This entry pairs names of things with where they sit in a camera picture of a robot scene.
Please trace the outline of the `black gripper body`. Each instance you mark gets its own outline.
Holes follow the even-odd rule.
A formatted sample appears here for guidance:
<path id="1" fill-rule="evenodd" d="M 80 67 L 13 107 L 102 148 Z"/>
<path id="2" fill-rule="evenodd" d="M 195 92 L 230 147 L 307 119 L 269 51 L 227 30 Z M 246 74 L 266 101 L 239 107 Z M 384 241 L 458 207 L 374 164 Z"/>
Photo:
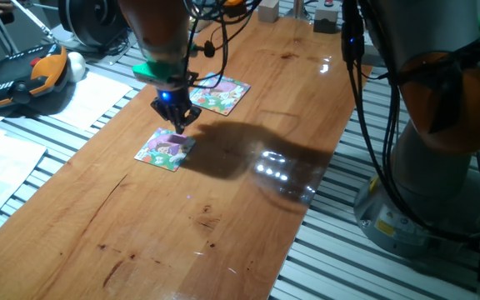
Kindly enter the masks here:
<path id="1" fill-rule="evenodd" d="M 193 122 L 202 112 L 191 102 L 187 87 L 171 91 L 158 89 L 150 106 L 169 122 Z"/>

